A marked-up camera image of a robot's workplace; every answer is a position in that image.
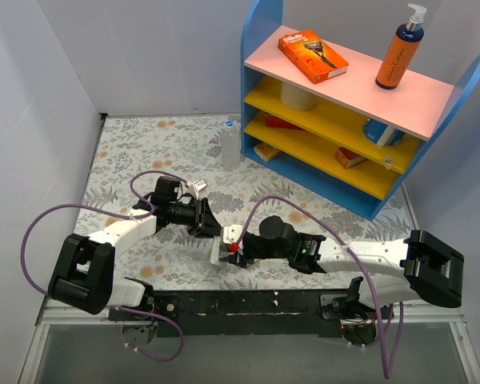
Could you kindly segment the white remote control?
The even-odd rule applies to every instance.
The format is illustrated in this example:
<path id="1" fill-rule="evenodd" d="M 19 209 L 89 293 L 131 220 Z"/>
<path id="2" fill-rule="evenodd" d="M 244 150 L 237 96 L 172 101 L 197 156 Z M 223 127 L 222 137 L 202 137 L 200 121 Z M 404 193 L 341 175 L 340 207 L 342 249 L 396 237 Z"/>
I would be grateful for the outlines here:
<path id="1" fill-rule="evenodd" d="M 229 244 L 223 241 L 222 236 L 214 237 L 210 251 L 210 263 L 214 266 L 223 267 L 228 263 Z"/>

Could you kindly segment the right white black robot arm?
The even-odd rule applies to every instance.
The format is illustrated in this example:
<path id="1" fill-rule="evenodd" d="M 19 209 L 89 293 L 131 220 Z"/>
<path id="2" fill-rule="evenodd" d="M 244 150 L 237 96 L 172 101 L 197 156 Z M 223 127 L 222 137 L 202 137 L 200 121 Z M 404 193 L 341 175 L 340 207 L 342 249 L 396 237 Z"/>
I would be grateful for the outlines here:
<path id="1" fill-rule="evenodd" d="M 364 318 L 376 306 L 421 299 L 431 305 L 462 304 L 464 257 L 424 230 L 388 242 L 342 245 L 323 235 L 297 232 L 278 216 L 262 221 L 257 235 L 246 233 L 232 262 L 247 267 L 256 259 L 280 258 L 304 274 L 367 271 L 358 290 L 346 297 L 347 311 Z"/>

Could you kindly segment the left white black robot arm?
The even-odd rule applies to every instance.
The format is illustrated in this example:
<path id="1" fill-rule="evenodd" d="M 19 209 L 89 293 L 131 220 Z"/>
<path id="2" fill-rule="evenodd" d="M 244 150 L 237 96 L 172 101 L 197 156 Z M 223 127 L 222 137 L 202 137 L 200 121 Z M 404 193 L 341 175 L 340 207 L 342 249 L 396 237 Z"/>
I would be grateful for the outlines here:
<path id="1" fill-rule="evenodd" d="M 154 310 L 152 285 L 114 275 L 115 259 L 169 224 L 184 226 L 196 238 L 220 238 L 222 227 L 206 198 L 192 186 L 163 176 L 154 192 L 140 199 L 130 217 L 87 236 L 69 235 L 62 244 L 48 296 L 89 314 L 126 306 L 138 320 Z"/>

